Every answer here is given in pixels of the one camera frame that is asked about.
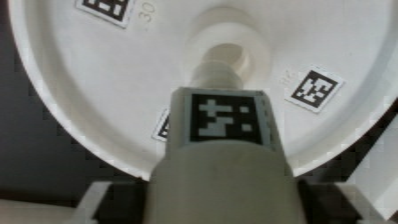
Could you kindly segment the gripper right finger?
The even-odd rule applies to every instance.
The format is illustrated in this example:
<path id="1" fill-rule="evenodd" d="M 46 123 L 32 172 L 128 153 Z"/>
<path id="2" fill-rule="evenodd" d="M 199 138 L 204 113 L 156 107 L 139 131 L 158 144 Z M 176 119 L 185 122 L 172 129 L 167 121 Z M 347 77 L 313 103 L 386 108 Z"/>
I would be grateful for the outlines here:
<path id="1" fill-rule="evenodd" d="M 386 224 L 354 184 L 297 183 L 307 224 Z"/>

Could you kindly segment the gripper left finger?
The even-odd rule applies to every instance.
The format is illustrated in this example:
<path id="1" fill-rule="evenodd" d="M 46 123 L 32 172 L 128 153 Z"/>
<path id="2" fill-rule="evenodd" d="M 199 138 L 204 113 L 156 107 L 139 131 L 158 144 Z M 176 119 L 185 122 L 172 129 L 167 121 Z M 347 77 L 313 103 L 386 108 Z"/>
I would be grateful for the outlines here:
<path id="1" fill-rule="evenodd" d="M 85 191 L 68 224 L 142 224 L 146 183 L 96 181 Z"/>

